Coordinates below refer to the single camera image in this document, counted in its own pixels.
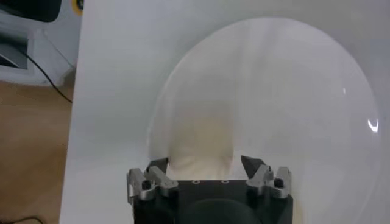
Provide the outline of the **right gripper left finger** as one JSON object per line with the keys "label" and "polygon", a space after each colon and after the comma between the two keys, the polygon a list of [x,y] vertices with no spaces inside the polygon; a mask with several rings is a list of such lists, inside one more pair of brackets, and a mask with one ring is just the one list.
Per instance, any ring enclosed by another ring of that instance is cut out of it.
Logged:
{"label": "right gripper left finger", "polygon": [[127,201],[150,201],[159,193],[163,197],[174,195],[179,189],[179,182],[166,175],[169,159],[153,160],[143,172],[139,168],[130,169],[127,178]]}

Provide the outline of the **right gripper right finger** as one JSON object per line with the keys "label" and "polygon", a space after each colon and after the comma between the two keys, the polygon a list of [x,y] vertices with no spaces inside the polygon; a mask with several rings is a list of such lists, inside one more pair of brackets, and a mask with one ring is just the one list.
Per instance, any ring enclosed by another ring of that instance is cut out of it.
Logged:
{"label": "right gripper right finger", "polygon": [[291,194],[292,178],[288,167],[279,167],[274,174],[262,159],[244,155],[241,155],[241,163],[248,176],[246,186],[258,196],[286,199]]}

